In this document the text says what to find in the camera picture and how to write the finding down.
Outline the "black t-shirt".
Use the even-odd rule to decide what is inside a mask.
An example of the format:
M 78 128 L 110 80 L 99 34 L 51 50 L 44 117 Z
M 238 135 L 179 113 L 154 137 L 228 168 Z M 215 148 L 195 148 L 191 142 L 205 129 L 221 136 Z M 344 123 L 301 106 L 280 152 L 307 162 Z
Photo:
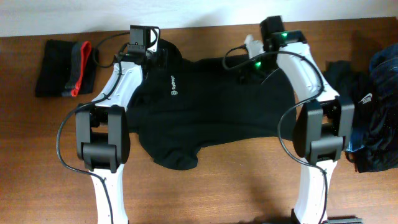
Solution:
M 159 47 L 167 49 L 166 68 L 147 73 L 127 109 L 130 132 L 155 163 L 189 170 L 204 147 L 251 138 L 292 139 L 295 111 L 277 132 L 281 116 L 295 103 L 281 70 L 261 83 L 245 83 L 250 68 L 227 71 L 220 58 L 192 62 L 166 40 Z

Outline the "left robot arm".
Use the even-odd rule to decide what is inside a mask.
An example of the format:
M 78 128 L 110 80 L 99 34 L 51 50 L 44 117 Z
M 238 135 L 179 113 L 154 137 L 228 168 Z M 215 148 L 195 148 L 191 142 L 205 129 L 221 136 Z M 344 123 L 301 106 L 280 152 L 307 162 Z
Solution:
M 123 172 L 131 143 L 127 107 L 134 92 L 154 67 L 163 67 L 158 51 L 160 28 L 130 26 L 129 41 L 116 53 L 113 72 L 99 95 L 75 112 L 76 150 L 91 177 L 98 223 L 128 223 Z

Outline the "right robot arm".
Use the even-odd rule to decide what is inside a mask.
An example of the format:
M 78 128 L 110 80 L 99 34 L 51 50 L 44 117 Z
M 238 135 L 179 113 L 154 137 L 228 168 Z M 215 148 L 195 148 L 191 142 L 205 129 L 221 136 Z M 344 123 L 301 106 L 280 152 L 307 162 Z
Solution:
M 272 56 L 298 98 L 281 116 L 277 132 L 290 112 L 301 109 L 293 130 L 295 153 L 288 154 L 300 164 L 298 199 L 289 222 L 354 223 L 356 218 L 330 220 L 326 212 L 333 171 L 350 142 L 354 103 L 324 78 L 301 31 L 285 30 L 281 16 L 267 17 L 260 28 L 260 41 L 245 40 L 249 61 Z

